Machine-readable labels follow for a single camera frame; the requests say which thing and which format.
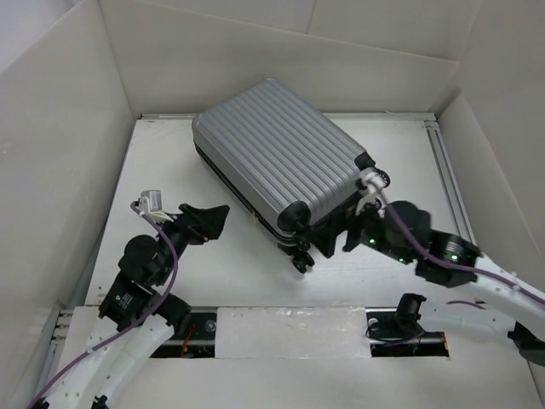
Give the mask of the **grey hard-shell suitcase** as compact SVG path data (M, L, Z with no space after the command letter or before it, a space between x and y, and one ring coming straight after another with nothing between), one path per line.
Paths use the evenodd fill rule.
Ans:
M193 143L204 162L276 239L300 273L313 267L312 225L360 199L368 151L276 78L198 114Z

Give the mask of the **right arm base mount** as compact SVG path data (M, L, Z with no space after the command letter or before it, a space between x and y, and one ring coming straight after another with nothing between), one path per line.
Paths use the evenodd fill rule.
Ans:
M396 308L366 310L364 335L372 358L450 357L444 333L424 331L418 323L425 301L424 296L405 293Z

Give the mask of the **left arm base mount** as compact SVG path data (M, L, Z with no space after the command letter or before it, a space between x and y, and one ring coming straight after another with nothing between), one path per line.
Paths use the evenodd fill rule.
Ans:
M195 308L186 331L163 343L152 354L152 358L214 358L217 311L218 308L212 307Z

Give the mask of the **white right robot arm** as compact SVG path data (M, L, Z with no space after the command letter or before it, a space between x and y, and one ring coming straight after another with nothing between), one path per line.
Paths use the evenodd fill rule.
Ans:
M454 332L502 343L543 366L543 292L503 271L476 245L432 229L428 212L408 201L392 202L385 210L368 204L361 213L350 207L317 223L308 235L330 257L341 232L347 232L345 252L366 245L404 265L413 264L415 275L428 283L466 295L439 304L405 293L394 313L369 320L369 339L395 348L430 332Z

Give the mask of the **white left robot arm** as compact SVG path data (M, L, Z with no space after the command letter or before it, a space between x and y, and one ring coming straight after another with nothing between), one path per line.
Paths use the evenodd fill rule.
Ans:
M229 206L181 204L179 213L169 214L138 200L130 208L157 234L134 236L125 245L83 352L37 393L31 408L111 408L164 342L191 329L191 306L171 292L179 260L189 245L220 238Z

